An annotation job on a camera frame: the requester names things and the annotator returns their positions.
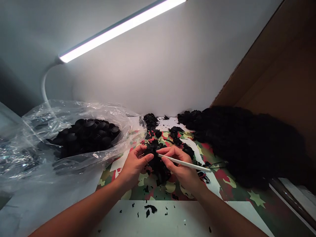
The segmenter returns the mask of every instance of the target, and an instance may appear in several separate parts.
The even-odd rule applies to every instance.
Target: cardboard panel
[[[215,98],[213,105],[235,106],[275,58],[315,16],[316,1],[285,0]]]
[[[305,137],[316,163],[316,1],[285,0],[213,105],[269,113]]]

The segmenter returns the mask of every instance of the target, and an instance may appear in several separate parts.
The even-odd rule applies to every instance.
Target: camouflage fabric
[[[166,146],[171,146],[172,144],[165,140],[172,140],[168,137],[169,134],[169,131],[164,131],[162,136],[158,139],[159,142],[164,143]],[[179,132],[178,137],[182,139],[193,139],[191,132]],[[208,161],[213,164],[222,161],[221,158],[213,154],[210,145],[202,144],[197,141],[194,141],[194,143],[198,147],[204,162]],[[223,163],[215,164],[215,166],[222,167],[224,166],[222,164]],[[110,172],[111,166],[112,164],[102,173],[97,190],[112,182],[120,172],[121,168]],[[314,236],[307,226],[286,206],[273,190],[262,191],[258,189],[245,189],[234,181],[234,177],[225,168],[213,169],[213,173],[221,187],[220,195],[222,199],[224,201],[249,201],[275,237]],[[191,193],[181,186],[174,174],[171,175],[166,185],[157,187],[156,179],[157,177],[152,174],[151,167],[146,166],[139,175],[138,184],[126,192],[122,199],[195,200]]]

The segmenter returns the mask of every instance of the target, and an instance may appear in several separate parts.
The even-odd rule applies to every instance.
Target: left hand
[[[134,150],[130,151],[122,171],[116,178],[121,182],[122,186],[126,188],[126,191],[132,189],[137,184],[140,171],[154,158],[153,154],[139,157],[144,153],[146,148],[145,145],[139,145]]]

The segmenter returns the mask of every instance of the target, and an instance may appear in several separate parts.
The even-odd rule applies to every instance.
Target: right hand
[[[191,157],[174,145],[157,150],[157,153],[192,164]],[[161,159],[165,163],[167,168],[177,176],[182,186],[193,195],[205,186],[200,180],[195,169],[180,164],[177,167],[171,160],[166,157],[162,157]]]

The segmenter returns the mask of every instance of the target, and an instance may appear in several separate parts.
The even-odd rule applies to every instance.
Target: white wall
[[[27,101],[21,109],[42,102],[40,76],[57,54],[152,2],[2,0],[0,64],[19,98]],[[189,0],[53,68],[47,97],[119,102],[158,116],[204,109],[280,3]]]

